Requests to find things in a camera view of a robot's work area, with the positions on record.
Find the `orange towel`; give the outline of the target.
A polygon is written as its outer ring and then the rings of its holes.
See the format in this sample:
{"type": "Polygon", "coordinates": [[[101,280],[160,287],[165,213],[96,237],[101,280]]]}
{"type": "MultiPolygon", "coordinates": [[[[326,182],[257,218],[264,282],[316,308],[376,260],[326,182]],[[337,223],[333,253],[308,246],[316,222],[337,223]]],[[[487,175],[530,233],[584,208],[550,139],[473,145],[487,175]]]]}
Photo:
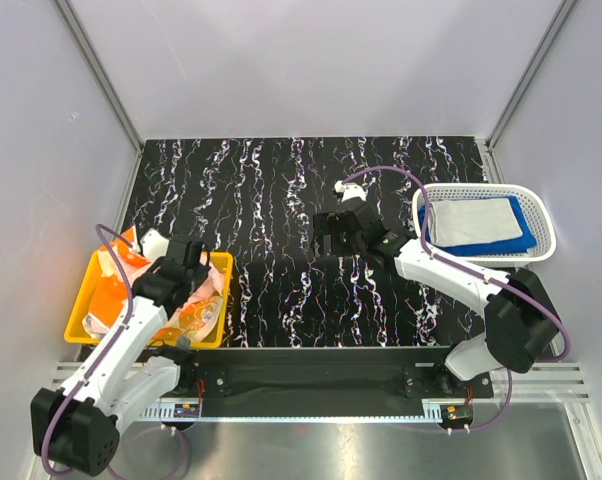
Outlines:
{"type": "MultiPolygon", "coordinates": [[[[96,251],[100,272],[96,276],[95,291],[88,295],[87,313],[82,318],[84,330],[94,339],[108,333],[127,306],[124,283],[136,280],[148,270],[152,261],[167,252],[168,239],[155,229],[138,236],[137,229],[132,226],[123,237],[123,240],[115,239],[109,247],[102,246],[96,251]]],[[[203,284],[153,336],[155,341],[174,341],[184,336],[192,343],[200,342],[217,325],[226,277],[212,265],[206,253],[201,254],[200,263],[210,266],[203,284]]]]}

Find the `pink white towel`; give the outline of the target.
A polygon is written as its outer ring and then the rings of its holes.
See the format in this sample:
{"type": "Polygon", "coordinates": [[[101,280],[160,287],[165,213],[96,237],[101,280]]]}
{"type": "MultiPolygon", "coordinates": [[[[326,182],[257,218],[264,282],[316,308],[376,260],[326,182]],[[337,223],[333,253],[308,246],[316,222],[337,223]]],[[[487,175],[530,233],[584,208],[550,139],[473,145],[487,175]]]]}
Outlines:
{"type": "Polygon", "coordinates": [[[225,276],[214,265],[210,265],[206,279],[190,295],[187,303],[198,303],[223,292],[225,276]]]}

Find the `cream terry towel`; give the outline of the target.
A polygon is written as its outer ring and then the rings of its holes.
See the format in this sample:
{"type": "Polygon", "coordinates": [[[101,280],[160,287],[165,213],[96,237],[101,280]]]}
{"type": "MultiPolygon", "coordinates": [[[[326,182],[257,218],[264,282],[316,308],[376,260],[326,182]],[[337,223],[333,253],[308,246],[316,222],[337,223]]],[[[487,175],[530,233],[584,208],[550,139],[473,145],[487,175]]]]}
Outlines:
{"type": "Polygon", "coordinates": [[[524,235],[507,197],[432,202],[425,232],[438,247],[489,244],[524,235]]]}

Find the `blue towel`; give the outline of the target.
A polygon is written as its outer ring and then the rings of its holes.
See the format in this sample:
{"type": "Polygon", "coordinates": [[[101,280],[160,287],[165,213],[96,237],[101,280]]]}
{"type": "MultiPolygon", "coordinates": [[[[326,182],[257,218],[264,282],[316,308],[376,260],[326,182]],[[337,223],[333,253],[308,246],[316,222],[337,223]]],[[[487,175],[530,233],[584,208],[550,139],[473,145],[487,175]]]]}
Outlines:
{"type": "Polygon", "coordinates": [[[514,196],[431,201],[425,237],[459,257],[523,254],[537,245],[514,196]]]}

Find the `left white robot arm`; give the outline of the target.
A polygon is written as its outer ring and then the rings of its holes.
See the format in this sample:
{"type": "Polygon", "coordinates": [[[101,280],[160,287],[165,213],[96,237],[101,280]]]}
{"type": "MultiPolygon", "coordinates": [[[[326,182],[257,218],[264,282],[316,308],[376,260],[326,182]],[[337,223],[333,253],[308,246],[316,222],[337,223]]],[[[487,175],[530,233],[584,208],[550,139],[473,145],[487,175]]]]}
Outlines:
{"type": "Polygon", "coordinates": [[[140,371],[131,368],[210,267],[204,242],[170,240],[147,271],[124,284],[124,312],[89,357],[60,387],[36,393],[30,404],[33,450],[49,475],[99,475],[147,407],[167,393],[184,396],[200,386],[187,347],[162,347],[140,371]]]}

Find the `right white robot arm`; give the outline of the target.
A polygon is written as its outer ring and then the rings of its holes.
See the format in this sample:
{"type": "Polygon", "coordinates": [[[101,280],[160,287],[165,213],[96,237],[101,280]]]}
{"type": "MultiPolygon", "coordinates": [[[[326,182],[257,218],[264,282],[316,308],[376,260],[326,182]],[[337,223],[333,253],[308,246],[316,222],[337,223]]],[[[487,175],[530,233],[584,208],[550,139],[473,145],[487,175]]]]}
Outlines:
{"type": "Polygon", "coordinates": [[[491,370],[528,372],[561,332],[556,309],[532,271],[508,273],[438,253],[413,234],[385,227],[359,198],[314,214],[311,245],[317,256],[359,256],[373,269],[430,286],[481,316],[484,332],[453,346],[435,371],[444,395],[461,394],[491,370]]]}

